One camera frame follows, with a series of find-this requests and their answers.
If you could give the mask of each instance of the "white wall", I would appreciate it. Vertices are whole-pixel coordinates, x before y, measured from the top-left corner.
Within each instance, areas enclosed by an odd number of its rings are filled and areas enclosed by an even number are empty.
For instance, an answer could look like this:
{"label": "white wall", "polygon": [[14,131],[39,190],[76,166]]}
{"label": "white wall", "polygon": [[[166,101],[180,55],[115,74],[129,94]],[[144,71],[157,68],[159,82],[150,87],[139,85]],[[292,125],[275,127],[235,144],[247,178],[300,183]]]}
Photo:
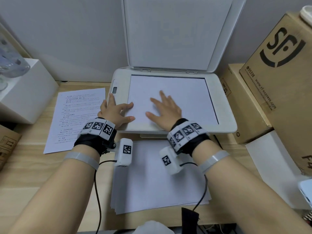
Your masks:
{"label": "white wall", "polygon": [[[247,61],[286,11],[308,4],[247,0],[217,73]],[[0,0],[0,21],[55,79],[109,82],[128,65],[120,0]]]}

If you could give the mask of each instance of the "person's left hand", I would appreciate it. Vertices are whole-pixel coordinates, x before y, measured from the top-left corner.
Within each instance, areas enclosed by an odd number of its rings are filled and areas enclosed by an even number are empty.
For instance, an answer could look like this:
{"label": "person's left hand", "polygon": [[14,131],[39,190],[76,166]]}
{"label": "person's left hand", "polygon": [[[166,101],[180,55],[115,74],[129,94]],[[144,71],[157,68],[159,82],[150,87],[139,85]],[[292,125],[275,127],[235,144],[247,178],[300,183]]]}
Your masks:
{"label": "person's left hand", "polygon": [[120,127],[123,123],[129,123],[135,120],[134,116],[123,117],[120,115],[121,110],[130,109],[133,107],[133,102],[129,104],[118,104],[115,103],[113,94],[110,94],[108,103],[106,100],[100,106],[101,111],[98,113],[98,117],[103,117],[106,120],[115,124],[115,129]]}

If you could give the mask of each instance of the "open scanner lid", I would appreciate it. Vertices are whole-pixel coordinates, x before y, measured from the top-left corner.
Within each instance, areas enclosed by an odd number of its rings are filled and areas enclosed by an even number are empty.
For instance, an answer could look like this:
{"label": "open scanner lid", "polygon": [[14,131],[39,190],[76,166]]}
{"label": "open scanner lid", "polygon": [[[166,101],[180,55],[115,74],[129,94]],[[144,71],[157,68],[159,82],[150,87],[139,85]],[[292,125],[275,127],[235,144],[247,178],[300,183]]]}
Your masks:
{"label": "open scanner lid", "polygon": [[128,64],[216,70],[246,0],[122,0]]}

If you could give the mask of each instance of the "wood grain surface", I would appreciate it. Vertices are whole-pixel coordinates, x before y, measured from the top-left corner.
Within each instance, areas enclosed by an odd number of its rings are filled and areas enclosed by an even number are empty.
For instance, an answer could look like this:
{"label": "wood grain surface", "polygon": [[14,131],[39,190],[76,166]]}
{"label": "wood grain surface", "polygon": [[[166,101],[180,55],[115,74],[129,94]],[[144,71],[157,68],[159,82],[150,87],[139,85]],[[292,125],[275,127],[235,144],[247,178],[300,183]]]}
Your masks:
{"label": "wood grain surface", "polygon": [[[106,96],[110,83],[68,82],[60,83],[59,92],[106,88]],[[20,124],[15,131],[22,134],[16,149],[7,164],[0,172],[0,234],[7,233],[23,208],[27,205],[41,185],[54,173],[62,162],[66,151],[43,154],[52,122],[57,94],[44,110],[34,125]],[[118,133],[116,140],[127,137],[140,140],[138,134]],[[259,173],[244,145],[238,145],[232,134],[217,136],[223,149],[227,150],[247,169],[259,177]],[[108,153],[101,157],[101,161],[113,159],[114,154]],[[97,172],[99,199],[102,208],[102,223],[100,230],[132,229],[148,220],[155,220],[168,227],[181,225],[181,206],[172,206],[158,209],[143,210],[127,214],[116,215],[110,208],[114,166],[104,163]],[[232,223],[234,219],[211,193],[209,205],[200,205],[199,224]],[[94,231],[99,221],[99,209],[93,188],[87,210],[80,225],[79,231]]]}

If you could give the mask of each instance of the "person's right arm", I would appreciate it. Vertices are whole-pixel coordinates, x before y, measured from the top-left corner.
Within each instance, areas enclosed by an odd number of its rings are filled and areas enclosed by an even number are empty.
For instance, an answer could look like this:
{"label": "person's right arm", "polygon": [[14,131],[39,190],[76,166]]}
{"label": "person's right arm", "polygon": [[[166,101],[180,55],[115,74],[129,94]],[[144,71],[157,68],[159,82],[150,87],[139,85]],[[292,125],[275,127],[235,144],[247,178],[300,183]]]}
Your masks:
{"label": "person's right arm", "polygon": [[[161,116],[147,112],[146,116],[166,131],[182,118],[181,109],[173,99],[160,92],[162,102],[151,98]],[[221,148],[210,140],[201,142],[193,151],[197,165]],[[224,208],[235,218],[245,234],[283,233],[308,234],[311,227],[300,218],[269,186],[233,159],[225,157],[207,172],[208,186]]]}

